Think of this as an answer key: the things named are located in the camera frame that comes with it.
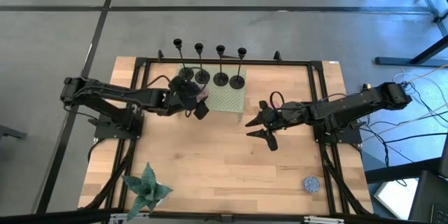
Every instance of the green pegboard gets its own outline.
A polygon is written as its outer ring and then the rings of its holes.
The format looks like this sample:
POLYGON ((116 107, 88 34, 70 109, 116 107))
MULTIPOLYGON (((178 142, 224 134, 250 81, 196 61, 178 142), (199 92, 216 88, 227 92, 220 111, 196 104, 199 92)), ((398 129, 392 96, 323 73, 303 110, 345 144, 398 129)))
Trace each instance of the green pegboard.
MULTIPOLYGON (((199 67, 198 64, 186 64, 187 67, 199 67)), ((235 90, 230 87, 230 84, 227 83, 223 87, 219 87, 215 85, 213 82, 213 76, 219 72, 219 66, 211 66, 203 64, 202 67, 207 70, 210 74, 210 81, 207 83, 207 87, 209 89, 209 98, 205 101, 205 104, 210 110, 213 111, 225 111, 225 112, 234 112, 234 113, 243 113, 244 112, 244 96, 246 94, 246 86, 242 89, 235 90)), ((183 68, 182 64, 179 64, 177 67, 177 73, 183 68)), ((195 74, 199 71, 199 69, 193 69, 195 74)), ((237 75, 238 66, 228 67, 223 66, 223 73, 226 73, 229 76, 229 80, 232 76, 237 75)), ((239 75, 246 80, 246 69, 244 66, 241 67, 239 71, 239 75)))

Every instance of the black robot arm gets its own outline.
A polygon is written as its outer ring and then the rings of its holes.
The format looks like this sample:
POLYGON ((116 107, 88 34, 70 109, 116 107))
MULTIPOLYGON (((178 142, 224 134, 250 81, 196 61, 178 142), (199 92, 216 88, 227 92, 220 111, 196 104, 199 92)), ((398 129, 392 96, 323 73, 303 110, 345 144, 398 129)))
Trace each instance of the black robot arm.
POLYGON ((197 84, 179 76, 173 78, 169 89, 133 90, 81 77, 66 78, 64 84, 65 87, 60 98, 65 106, 86 105, 108 116, 113 116, 113 110, 103 99, 135 104, 139 108, 157 113, 159 116, 171 116, 184 110, 192 111, 201 102, 197 101, 197 96, 201 92, 197 84))
POLYGON ((267 141, 269 149, 277 149, 273 132, 288 127, 307 124, 319 125, 326 134, 337 136, 340 129, 358 118, 379 109, 403 109, 411 102, 402 85, 383 83, 378 87, 364 88, 361 92, 348 95, 335 101, 326 99, 316 102, 290 101, 280 108, 270 108, 266 101, 260 101, 261 112, 246 127, 264 125, 266 130, 250 132, 247 135, 260 137, 267 141))
POLYGON ((194 111, 198 119, 209 112, 202 97, 203 89, 196 83, 176 76, 169 82, 169 89, 144 88, 133 90, 126 87, 102 83, 88 78, 65 78, 64 89, 60 99, 64 106, 85 105, 101 113, 99 120, 89 120, 99 127, 113 130, 112 136, 120 136, 121 132, 130 136, 140 135, 143 122, 142 114, 132 109, 118 108, 104 99, 127 102, 135 105, 139 110, 157 113, 159 116, 171 116, 181 111, 194 111))

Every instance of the floor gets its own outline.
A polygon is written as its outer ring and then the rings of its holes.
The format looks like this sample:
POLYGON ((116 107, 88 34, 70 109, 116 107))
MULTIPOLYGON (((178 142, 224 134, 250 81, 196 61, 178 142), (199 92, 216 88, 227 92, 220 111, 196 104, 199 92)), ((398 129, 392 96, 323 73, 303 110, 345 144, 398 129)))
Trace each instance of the floor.
MULTIPOLYGON (((431 0, 440 12, 445 0, 431 0)), ((103 6, 104 0, 0 0, 7 5, 103 6)), ((415 0, 112 0, 112 6, 362 6, 425 7, 415 0)), ((58 96, 66 76, 77 76, 99 19, 99 12, 0 11, 0 125, 28 133, 24 141, 0 141, 0 216, 29 214, 36 206, 55 143, 66 117, 58 96)), ((378 85, 396 74, 424 74, 431 69, 377 66, 378 56, 413 57, 442 38, 439 27, 425 13, 306 13, 267 11, 207 12, 109 12, 94 57, 91 78, 107 81, 116 56, 177 56, 172 40, 184 40, 186 57, 195 57, 193 44, 204 44, 204 54, 215 57, 217 44, 236 53, 248 50, 247 58, 271 59, 276 50, 286 60, 339 61, 348 93, 364 83, 378 85)), ((442 51, 439 59, 448 59, 442 51)), ((395 81, 409 80, 400 75, 395 81)), ((443 91, 448 71, 430 76, 443 91)), ((438 88, 426 79, 416 81, 423 100, 433 109, 444 103, 438 88)), ((379 111, 371 122, 398 123, 427 113, 412 95, 402 111, 379 111)), ((377 124, 380 132, 390 125, 377 124)), ((384 133, 386 140, 413 134, 447 132, 447 123, 426 119, 384 133)), ((73 210, 77 206, 87 152, 94 128, 77 117, 52 195, 49 211, 73 210)), ((366 169, 384 166, 383 146, 363 132, 366 169)), ((438 157, 444 136, 415 138, 392 143, 413 161, 438 157)), ((389 151, 390 165, 409 162, 389 151)), ((161 223, 169 220, 158 220, 161 223)))

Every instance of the wooden tabletop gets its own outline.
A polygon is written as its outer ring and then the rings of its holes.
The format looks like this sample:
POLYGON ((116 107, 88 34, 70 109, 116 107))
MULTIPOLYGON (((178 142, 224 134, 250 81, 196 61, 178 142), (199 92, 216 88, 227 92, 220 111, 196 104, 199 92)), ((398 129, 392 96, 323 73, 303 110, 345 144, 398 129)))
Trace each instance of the wooden tabletop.
MULTIPOLYGON (((135 57, 117 57, 111 83, 129 87, 135 57)), ((328 94, 345 93, 338 62, 323 62, 328 94)), ((203 120, 184 113, 161 117, 145 114, 143 134, 136 143, 131 175, 141 176, 147 162, 157 180, 172 188, 156 211, 235 213, 235 214, 329 214, 319 147, 312 127, 301 125, 277 132, 279 149, 270 151, 265 140, 246 136, 262 128, 245 128, 259 111, 258 102, 269 100, 279 91, 286 102, 309 102, 307 68, 304 66, 243 65, 247 71, 244 114, 210 111, 203 120), (321 188, 308 193, 303 180, 316 176, 321 188)), ((153 63, 150 77, 173 77, 177 64, 153 63)), ((141 77, 137 87, 141 86, 141 77)), ((317 90, 319 78, 315 73, 317 90)), ((159 80, 153 88, 166 88, 159 80)), ((107 139, 92 152, 79 206, 90 203, 111 175, 117 139, 107 139)), ((344 180, 352 193, 369 211, 370 196, 359 152, 339 144, 344 180)), ((118 205, 122 180, 117 182, 113 207, 118 205)), ((336 209, 340 212, 337 186, 333 182, 336 209)), ((136 195, 128 191, 128 210, 136 195)))

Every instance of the artificial plant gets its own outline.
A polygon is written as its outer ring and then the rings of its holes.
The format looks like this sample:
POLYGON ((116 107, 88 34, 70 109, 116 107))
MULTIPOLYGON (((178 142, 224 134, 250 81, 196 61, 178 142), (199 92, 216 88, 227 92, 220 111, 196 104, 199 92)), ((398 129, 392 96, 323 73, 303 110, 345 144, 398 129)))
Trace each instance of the artificial plant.
POLYGON ((149 213, 152 213, 157 203, 172 191, 171 188, 157 183, 149 163, 146 163, 141 178, 123 176, 123 181, 132 192, 137 194, 131 210, 127 213, 128 221, 133 219, 145 206, 148 206, 149 213))

